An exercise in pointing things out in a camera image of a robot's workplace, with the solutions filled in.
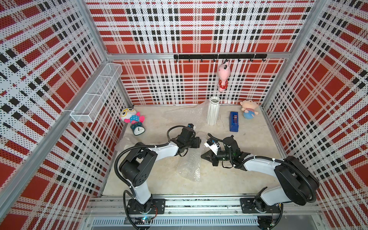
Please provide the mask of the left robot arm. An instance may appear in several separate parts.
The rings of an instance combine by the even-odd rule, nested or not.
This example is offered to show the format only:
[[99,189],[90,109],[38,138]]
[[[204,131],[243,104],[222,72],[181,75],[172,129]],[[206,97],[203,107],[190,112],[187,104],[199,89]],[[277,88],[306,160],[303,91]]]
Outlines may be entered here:
[[194,128],[193,124],[174,126],[166,133],[167,143],[146,145],[138,142],[117,155],[114,171],[129,187],[139,205],[144,207],[152,204],[152,194],[146,180],[157,161],[174,156],[184,157],[189,149],[200,147],[201,139],[196,136]]

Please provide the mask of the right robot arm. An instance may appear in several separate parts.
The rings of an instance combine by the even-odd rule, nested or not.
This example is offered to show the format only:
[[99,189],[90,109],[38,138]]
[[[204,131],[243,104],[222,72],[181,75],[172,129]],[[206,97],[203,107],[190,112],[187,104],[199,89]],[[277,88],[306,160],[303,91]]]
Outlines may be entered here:
[[223,140],[211,134],[208,136],[205,146],[209,151],[202,154],[201,158],[213,166],[228,161],[232,168],[264,173],[278,179],[279,186],[264,187],[255,195],[252,206],[257,212],[265,213],[272,206],[284,203],[304,206],[316,201],[320,183],[297,158],[288,156],[275,159],[253,155],[241,151],[233,136]]

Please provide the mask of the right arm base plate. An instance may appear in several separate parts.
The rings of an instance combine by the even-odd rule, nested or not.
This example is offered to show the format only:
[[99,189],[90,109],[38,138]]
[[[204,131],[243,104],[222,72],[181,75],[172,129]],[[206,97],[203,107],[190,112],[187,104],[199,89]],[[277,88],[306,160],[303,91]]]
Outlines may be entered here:
[[243,214],[279,214],[279,205],[268,206],[260,198],[241,198],[240,206]]

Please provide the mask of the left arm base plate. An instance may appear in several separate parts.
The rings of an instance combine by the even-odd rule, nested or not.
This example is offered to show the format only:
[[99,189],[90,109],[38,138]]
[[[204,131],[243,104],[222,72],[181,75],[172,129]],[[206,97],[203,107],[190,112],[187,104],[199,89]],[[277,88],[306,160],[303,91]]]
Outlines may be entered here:
[[165,211],[166,199],[152,198],[144,205],[135,199],[128,201],[127,210],[129,214],[163,214]]

